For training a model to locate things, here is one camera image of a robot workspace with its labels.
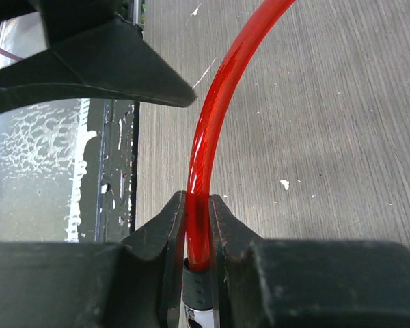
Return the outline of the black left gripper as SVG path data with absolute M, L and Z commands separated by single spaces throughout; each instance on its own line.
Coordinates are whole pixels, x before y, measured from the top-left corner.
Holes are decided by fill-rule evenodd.
M 121 1 L 0 1 L 0 22 L 37 12 L 50 47 L 0 69 L 0 114 L 76 98 L 192 104 L 192 87 L 132 25 L 116 20 L 121 6 Z

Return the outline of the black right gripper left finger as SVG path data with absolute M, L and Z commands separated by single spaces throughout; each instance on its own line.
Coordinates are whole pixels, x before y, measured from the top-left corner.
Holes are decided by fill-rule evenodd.
M 0 242 L 0 327 L 177 327 L 185 193 L 118 243 Z

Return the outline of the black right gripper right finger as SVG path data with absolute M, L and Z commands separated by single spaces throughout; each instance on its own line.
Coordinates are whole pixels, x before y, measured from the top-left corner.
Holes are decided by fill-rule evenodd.
M 265 239 L 209 199 L 216 327 L 410 327 L 410 251 Z

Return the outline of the red cable lock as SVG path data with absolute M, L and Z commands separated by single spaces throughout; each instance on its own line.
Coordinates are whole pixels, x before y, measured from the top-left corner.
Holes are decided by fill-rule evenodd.
M 185 202 L 187 257 L 182 300 L 188 327 L 213 327 L 210 298 L 210 210 L 208 200 L 221 128 L 234 91 L 265 35 L 293 4 L 263 1 L 238 33 L 210 86 L 195 130 Z

